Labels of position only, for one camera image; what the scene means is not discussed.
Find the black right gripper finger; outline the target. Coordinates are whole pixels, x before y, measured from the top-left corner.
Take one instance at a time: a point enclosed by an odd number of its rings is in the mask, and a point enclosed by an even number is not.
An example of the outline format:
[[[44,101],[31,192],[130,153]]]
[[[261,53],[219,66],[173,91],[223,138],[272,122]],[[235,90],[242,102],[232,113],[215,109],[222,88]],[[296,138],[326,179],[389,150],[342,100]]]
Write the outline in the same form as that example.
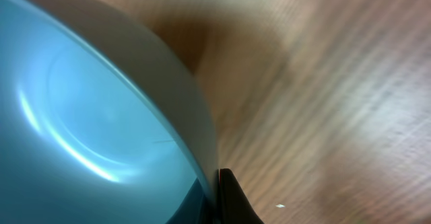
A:
[[[218,211],[222,224],[263,224],[232,170],[219,170]]]

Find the blue bowl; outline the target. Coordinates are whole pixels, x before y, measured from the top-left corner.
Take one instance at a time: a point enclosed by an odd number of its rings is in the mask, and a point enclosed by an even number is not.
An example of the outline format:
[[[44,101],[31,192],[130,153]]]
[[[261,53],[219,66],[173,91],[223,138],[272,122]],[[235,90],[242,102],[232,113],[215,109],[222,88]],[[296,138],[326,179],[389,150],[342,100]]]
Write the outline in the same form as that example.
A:
[[[213,223],[195,79],[98,0],[1,0],[1,222]]]

